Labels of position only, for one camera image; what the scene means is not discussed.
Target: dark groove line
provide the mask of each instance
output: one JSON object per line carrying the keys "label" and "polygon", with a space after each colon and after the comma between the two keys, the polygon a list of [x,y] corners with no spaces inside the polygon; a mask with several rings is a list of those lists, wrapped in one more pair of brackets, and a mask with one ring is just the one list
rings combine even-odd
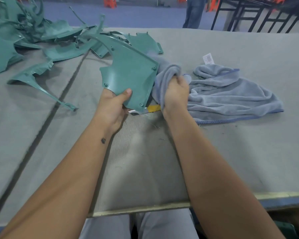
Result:
{"label": "dark groove line", "polygon": [[[67,86],[65,87],[65,89],[63,90],[59,100],[63,101],[63,99],[65,98],[65,96],[68,94],[68,91],[70,90],[76,76],[77,73],[79,72],[81,65],[83,63],[83,61],[85,60],[86,56],[88,55],[88,52],[84,55],[83,59],[81,60],[81,62],[79,63],[76,71],[74,72],[73,76],[71,77],[69,83],[67,84]],[[48,129],[50,123],[52,122],[58,108],[60,107],[60,104],[58,102],[55,103],[55,106],[52,108],[48,118],[46,119],[46,121],[44,122],[44,124],[42,125],[40,131],[38,132],[36,138],[33,140],[32,144],[30,145],[27,153],[25,154],[23,160],[21,161],[21,163],[19,164],[19,167],[17,168],[17,170],[14,172],[12,179],[10,181],[10,183],[8,184],[7,188],[5,189],[4,193],[2,194],[1,198],[0,198],[0,211],[2,210],[5,202],[7,201],[9,195],[11,194],[13,188],[15,187],[17,181],[19,180],[24,168],[26,167],[26,165],[28,164],[28,161],[31,159],[32,154],[34,153],[35,149],[37,148],[38,144],[40,143],[42,137],[44,136],[46,130]]]}

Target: metal frame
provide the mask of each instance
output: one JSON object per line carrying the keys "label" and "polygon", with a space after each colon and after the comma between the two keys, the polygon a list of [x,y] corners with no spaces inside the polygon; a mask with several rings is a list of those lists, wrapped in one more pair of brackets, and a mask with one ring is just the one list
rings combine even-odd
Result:
{"label": "metal frame", "polygon": [[279,19],[279,17],[283,13],[283,11],[280,11],[276,18],[269,18],[270,15],[271,15],[271,13],[272,13],[272,11],[277,8],[277,5],[275,5],[272,2],[265,1],[265,0],[253,0],[253,2],[261,3],[261,4],[263,4],[264,6],[266,6],[268,8],[268,13],[265,16],[263,22],[261,23],[259,29],[257,30],[257,33],[259,33],[262,30],[262,28],[264,27],[264,25],[265,25],[266,22],[273,22],[272,25],[271,25],[271,27],[268,30],[268,33],[271,32],[271,30],[273,29],[273,27],[275,26],[276,23],[282,23],[281,27],[279,28],[279,30],[277,32],[277,33],[281,33],[281,31],[283,30],[283,28],[286,26],[286,24],[288,23],[288,21],[292,17],[292,14],[288,14],[288,16],[287,16],[286,19]]}
{"label": "metal frame", "polygon": [[[223,1],[225,3],[228,3],[228,4],[232,5],[235,8],[221,8],[221,5],[222,5]],[[237,21],[237,22],[235,23],[235,26],[233,28],[233,32],[235,32],[239,21],[248,20],[248,21],[253,21],[250,28],[249,28],[249,30],[248,30],[248,32],[252,32],[252,30],[255,27],[255,25],[256,25],[256,23],[257,23],[257,21],[258,21],[258,19],[259,19],[259,17],[260,17],[260,15],[261,15],[264,8],[265,8],[264,5],[262,5],[261,3],[253,2],[253,1],[250,1],[250,0],[220,0],[219,1],[219,6],[218,6],[218,9],[216,11],[216,15],[215,15],[215,18],[214,18],[214,21],[213,21],[213,24],[211,26],[211,30],[214,29],[219,11],[234,11],[234,15],[231,19],[231,22],[229,23],[227,31],[229,31],[229,32],[231,31],[231,28],[232,28],[235,21]],[[255,17],[242,17],[244,12],[255,12],[257,14],[256,14]]]}
{"label": "metal frame", "polygon": [[297,16],[295,18],[295,20],[292,22],[292,24],[290,25],[290,27],[287,29],[286,33],[289,33],[291,31],[291,29],[293,28],[293,26],[296,24],[296,22],[298,22],[299,20],[299,16]]}

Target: forearm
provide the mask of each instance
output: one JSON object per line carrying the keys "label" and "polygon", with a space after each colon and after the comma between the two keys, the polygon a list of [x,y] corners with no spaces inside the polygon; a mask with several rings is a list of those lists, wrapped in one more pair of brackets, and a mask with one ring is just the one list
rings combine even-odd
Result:
{"label": "forearm", "polygon": [[0,239],[78,238],[110,138],[111,134],[92,120],[66,157],[6,226]]}
{"label": "forearm", "polygon": [[208,238],[283,238],[267,212],[187,111],[168,125],[187,191]]}

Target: yellow object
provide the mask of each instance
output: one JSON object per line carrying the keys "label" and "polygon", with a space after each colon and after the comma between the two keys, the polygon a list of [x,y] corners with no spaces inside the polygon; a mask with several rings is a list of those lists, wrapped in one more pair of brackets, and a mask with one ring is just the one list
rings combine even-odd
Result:
{"label": "yellow object", "polygon": [[148,112],[157,112],[161,110],[160,105],[150,105],[147,107]]}

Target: jeans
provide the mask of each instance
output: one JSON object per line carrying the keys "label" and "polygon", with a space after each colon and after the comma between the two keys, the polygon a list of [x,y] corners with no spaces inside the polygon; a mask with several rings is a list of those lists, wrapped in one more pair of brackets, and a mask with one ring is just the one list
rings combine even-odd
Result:
{"label": "jeans", "polygon": [[204,11],[206,0],[187,0],[186,19],[183,28],[197,29]]}
{"label": "jeans", "polygon": [[139,239],[199,239],[189,209],[86,219],[79,239],[131,239],[134,224]]}

